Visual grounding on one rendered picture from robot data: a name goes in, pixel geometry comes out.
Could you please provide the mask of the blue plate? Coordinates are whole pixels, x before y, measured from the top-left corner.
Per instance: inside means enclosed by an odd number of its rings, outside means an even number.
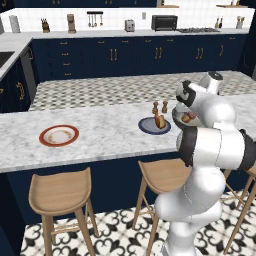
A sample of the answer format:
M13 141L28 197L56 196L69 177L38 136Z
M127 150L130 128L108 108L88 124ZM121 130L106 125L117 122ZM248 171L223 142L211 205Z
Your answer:
M151 135L162 135L166 134L171 129L171 124L166 122L166 126L164 128L158 128L155 124L154 117L146 117L139 121L138 127L141 131L151 134Z

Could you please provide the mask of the black toaster oven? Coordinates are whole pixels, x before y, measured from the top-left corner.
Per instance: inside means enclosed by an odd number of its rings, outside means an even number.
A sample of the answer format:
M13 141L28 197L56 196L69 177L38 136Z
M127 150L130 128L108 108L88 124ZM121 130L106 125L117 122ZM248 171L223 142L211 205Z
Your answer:
M175 31L178 17L175 15L153 15L151 29L154 31Z

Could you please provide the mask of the red rimmed plate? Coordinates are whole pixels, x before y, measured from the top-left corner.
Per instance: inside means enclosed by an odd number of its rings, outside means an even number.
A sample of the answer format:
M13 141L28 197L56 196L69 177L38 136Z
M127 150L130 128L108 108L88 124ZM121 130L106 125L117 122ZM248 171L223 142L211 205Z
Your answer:
M71 125L55 125L45 129L39 141L48 147L61 147L73 143L79 136L79 130Z

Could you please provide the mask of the black utensil rail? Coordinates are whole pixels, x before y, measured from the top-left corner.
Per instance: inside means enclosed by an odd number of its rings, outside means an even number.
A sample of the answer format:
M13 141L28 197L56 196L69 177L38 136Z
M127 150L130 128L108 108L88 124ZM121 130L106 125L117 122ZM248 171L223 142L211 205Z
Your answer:
M103 25L103 12L102 11L88 11L88 26L95 28Z

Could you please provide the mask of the black hob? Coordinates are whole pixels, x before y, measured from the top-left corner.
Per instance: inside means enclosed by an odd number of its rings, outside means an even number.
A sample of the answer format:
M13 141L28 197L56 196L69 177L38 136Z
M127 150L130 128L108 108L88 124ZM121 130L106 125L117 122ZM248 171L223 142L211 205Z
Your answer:
M180 33L212 33L212 32L220 32L218 29L215 28L178 28L176 29Z

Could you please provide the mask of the dark sink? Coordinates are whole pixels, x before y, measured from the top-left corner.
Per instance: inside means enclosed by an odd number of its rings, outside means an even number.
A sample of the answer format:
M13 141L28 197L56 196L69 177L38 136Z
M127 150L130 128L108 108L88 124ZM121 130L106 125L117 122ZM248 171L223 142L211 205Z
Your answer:
M14 51L0 51L0 69L6 70L13 63Z

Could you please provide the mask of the brown coffee grinder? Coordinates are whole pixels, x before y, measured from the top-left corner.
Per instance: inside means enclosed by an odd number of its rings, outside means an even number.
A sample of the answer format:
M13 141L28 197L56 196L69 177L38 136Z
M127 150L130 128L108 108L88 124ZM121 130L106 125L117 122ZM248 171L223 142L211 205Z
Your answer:
M67 14L67 21L68 21L68 33L75 34L75 19L74 14Z

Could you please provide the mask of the wooden wall shelf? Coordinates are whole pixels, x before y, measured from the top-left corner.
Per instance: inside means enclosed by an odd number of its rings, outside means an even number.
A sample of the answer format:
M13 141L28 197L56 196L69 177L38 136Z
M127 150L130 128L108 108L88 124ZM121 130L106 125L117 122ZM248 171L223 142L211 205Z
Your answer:
M157 0L156 8L179 8L178 5L168 5L165 3L165 0Z
M217 4L216 7L220 8L249 8L247 5L243 4L241 0L230 0L229 4Z

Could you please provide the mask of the navy base cupboard run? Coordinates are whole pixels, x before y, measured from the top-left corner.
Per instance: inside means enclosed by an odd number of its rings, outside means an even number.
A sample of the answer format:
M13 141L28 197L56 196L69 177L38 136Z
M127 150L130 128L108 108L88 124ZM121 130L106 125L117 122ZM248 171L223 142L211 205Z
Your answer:
M244 34L34 39L41 82L236 70Z

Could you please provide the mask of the navy side cupboard run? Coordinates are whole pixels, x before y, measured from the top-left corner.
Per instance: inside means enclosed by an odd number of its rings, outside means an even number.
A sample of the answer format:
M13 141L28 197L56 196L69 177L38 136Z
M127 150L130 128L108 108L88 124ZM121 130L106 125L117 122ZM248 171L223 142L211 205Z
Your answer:
M0 82L0 113L24 112L30 104L21 59L18 58Z

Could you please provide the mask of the grey bowl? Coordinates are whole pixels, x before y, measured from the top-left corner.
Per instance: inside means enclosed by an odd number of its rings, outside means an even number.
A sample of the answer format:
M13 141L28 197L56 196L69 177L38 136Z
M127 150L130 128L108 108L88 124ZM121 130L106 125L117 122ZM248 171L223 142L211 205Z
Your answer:
M184 112L178 112L176 108L172 110L172 118L174 123L181 129L185 129L186 127L202 127L202 124L198 118L190 120L188 123L184 123L181 117L184 115Z

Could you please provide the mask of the grey dishwasher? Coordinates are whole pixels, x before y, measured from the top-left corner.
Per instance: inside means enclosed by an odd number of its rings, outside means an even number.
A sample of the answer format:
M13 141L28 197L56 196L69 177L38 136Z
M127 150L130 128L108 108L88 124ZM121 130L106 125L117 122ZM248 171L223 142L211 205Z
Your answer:
M31 49L29 47L26 47L23 52L20 55L21 58L21 63L28 87L28 92L30 96L30 100L34 101L36 92L37 92L37 84L36 84L36 79L34 76L34 71L32 68L32 53Z

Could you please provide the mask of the silver toaster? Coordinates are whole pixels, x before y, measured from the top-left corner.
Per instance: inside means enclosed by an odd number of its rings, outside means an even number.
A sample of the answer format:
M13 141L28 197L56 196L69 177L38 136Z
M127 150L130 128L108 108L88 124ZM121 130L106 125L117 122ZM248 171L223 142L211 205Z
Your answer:
M124 22L124 30L126 32L134 32L135 31L135 21L134 20L126 20Z

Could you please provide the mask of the navy wall cupboard run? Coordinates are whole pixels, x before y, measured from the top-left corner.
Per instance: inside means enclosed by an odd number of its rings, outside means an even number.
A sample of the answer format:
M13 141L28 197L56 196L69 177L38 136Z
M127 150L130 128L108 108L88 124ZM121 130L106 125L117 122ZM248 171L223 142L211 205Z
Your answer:
M140 8L156 7L158 0L0 0L0 10L12 8Z

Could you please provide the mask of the white paper towel roll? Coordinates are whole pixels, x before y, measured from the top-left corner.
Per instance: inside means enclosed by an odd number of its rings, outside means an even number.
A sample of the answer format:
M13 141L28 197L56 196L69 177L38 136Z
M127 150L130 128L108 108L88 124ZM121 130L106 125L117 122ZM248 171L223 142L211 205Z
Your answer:
M20 26L18 22L18 17L15 15L9 16L10 25L13 33L20 33Z

